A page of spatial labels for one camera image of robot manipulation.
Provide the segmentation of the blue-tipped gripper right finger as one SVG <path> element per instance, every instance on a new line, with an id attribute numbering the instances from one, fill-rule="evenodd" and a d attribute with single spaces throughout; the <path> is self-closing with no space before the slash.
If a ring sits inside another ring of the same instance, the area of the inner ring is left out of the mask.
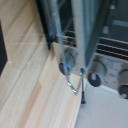
<path id="1" fill-rule="evenodd" d="M 80 74 L 81 74 L 81 84 L 82 84 L 82 97 L 81 97 L 81 104 L 85 104 L 85 92 L 84 92 L 84 69 L 80 69 Z"/>

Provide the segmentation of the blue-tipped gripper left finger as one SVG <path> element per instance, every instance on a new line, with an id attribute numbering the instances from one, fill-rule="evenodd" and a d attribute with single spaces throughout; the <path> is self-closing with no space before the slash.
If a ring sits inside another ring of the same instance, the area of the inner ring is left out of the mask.
<path id="1" fill-rule="evenodd" d="M 77 95 L 77 94 L 78 94 L 78 91 L 74 88 L 73 84 L 72 84 L 71 81 L 70 81 L 69 75 L 68 75 L 67 64 L 64 63 L 64 64 L 63 64 L 63 67 L 64 67 L 64 72 L 65 72 L 65 75 L 66 75 L 66 79 L 67 79 L 67 84 L 69 85 L 69 87 L 71 88 L 71 90 L 73 91 L 73 93 L 74 93 L 75 95 Z"/>

